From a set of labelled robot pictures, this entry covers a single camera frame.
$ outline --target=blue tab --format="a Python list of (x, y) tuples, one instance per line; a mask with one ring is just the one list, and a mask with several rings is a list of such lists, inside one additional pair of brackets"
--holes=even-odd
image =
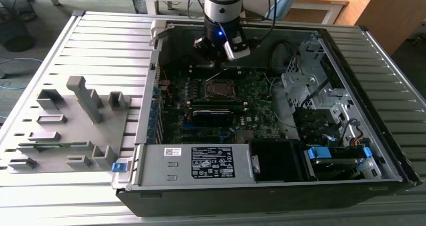
[(125, 173), (127, 172), (127, 163), (113, 163), (113, 172), (114, 173)]
[(365, 147), (366, 158), (373, 156), (372, 150), (369, 147)]
[(316, 146), (308, 151), (310, 159), (332, 159), (330, 149), (326, 146)]
[(308, 150), (309, 158), (313, 160), (316, 158), (314, 148)]

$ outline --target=black mesh trash can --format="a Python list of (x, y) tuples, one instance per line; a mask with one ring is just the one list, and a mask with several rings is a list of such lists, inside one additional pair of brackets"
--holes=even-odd
[(35, 43), (17, 10), (0, 7), (0, 44), (11, 52), (29, 50)]
[(14, 9), (22, 21), (37, 19), (38, 15), (34, 11), (31, 0), (0, 0), (6, 9)]

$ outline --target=warning label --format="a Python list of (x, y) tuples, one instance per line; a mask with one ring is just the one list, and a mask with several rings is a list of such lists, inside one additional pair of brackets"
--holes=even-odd
[(191, 160), (196, 179), (236, 178), (232, 147), (194, 147)]

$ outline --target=motherboard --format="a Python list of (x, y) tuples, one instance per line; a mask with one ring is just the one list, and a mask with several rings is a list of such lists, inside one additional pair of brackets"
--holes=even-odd
[(265, 72), (266, 68), (165, 66), (163, 144), (238, 144), (284, 137), (270, 96), (274, 82)]

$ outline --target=aluminum extrusion table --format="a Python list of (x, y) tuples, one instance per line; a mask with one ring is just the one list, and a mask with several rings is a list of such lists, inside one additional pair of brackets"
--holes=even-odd
[[(135, 147), (138, 116), (150, 64), (150, 27), (158, 15), (103, 12), (75, 14), (0, 130), (0, 222), (3, 225), (256, 225), (301, 221), (309, 225), (421, 225), (426, 213), (426, 185), (398, 195), (377, 197), (348, 209), (277, 214), (206, 217), (139, 218), (122, 204), (111, 188), (110, 172), (10, 174), (6, 170), (15, 146), (3, 145), (6, 135), (19, 131), (18, 122), (35, 117), (31, 107), (45, 84), (59, 87), (70, 75), (83, 75), (99, 94), (122, 91), (133, 97), (122, 157)], [(354, 26), (280, 23), (328, 28), (353, 71), (373, 100), (394, 138), (421, 176), (426, 176), (426, 104), (372, 34)]]

